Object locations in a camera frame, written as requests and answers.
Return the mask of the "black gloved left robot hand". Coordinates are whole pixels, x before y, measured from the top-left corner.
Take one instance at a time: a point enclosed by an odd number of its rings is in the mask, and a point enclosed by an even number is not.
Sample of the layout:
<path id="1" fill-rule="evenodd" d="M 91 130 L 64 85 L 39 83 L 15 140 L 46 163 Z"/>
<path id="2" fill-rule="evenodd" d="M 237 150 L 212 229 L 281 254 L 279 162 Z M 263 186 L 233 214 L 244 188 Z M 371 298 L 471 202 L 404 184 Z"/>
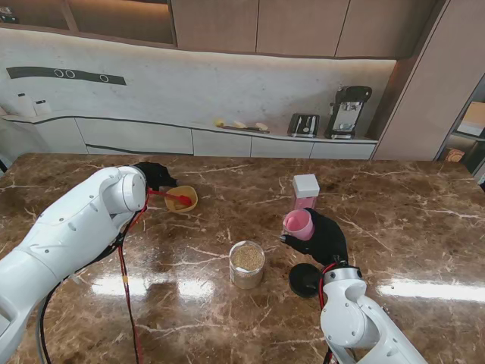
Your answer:
<path id="1" fill-rule="evenodd" d="M 144 175 L 151 190 L 159 191 L 161 187 L 177 187 L 177 180 L 171 177 L 168 169 L 154 162 L 140 162 L 134 165 Z"/>

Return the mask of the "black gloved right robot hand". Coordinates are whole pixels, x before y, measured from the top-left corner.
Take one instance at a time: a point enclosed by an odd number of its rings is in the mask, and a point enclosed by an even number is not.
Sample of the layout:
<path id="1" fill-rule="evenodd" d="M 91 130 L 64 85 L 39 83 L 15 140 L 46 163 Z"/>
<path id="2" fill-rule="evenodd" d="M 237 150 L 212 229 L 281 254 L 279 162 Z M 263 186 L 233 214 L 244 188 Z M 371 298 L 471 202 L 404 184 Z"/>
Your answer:
<path id="1" fill-rule="evenodd" d="M 316 262 L 327 266 L 334 262 L 349 261 L 346 239 L 340 226 L 332 219 L 314 209 L 305 208 L 311 216 L 314 233 L 309 240 L 300 240 L 289 234 L 280 236 L 280 241 Z"/>

